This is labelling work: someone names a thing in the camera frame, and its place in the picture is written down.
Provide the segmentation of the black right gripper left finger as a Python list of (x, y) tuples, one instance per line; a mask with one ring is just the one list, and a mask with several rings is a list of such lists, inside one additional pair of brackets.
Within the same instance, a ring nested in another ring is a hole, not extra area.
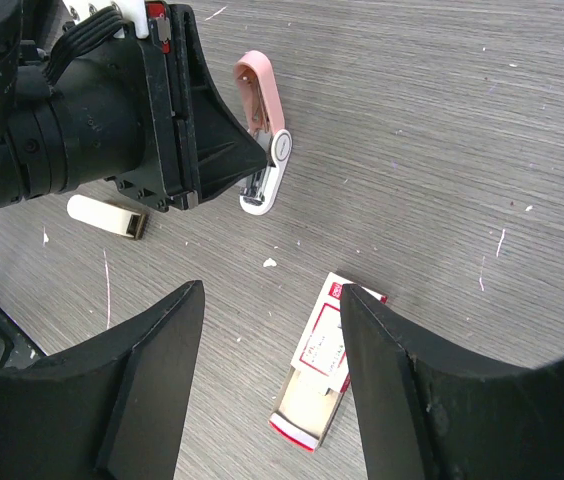
[(50, 356), (0, 363), (0, 479), (170, 479), (205, 307), (190, 281)]

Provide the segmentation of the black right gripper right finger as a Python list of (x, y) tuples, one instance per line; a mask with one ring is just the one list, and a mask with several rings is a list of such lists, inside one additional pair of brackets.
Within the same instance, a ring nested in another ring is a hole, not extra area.
[(486, 357), (355, 284), (341, 317), (369, 478), (564, 479), (564, 358)]

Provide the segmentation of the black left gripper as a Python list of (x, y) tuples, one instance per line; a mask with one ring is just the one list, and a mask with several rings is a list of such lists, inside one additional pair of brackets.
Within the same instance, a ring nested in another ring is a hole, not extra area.
[(158, 211), (189, 209), (268, 165), (221, 98), (191, 7), (171, 40), (109, 14), (72, 21), (50, 50), (41, 5), (0, 4), (0, 207), (96, 180)]

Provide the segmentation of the pink stapler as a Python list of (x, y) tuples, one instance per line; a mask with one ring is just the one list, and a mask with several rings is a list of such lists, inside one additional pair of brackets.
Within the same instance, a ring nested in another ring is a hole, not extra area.
[(263, 148), (267, 165), (250, 175), (240, 193), (242, 209), (255, 216), (268, 213), (276, 200), (293, 148), (286, 129), (273, 65), (258, 50), (246, 52), (233, 69), (246, 115), (248, 132)]

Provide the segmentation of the beige stapler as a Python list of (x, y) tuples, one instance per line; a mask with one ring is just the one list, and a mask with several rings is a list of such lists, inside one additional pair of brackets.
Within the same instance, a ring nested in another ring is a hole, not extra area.
[(68, 200), (66, 209), (74, 220), (133, 240), (142, 237), (147, 218), (144, 213), (83, 195), (73, 195)]

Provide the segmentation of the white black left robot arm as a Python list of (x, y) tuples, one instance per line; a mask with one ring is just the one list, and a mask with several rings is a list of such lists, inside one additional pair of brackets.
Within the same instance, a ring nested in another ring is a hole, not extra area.
[(189, 6), (0, 1), (0, 209), (106, 180), (187, 210), (267, 162), (217, 91)]

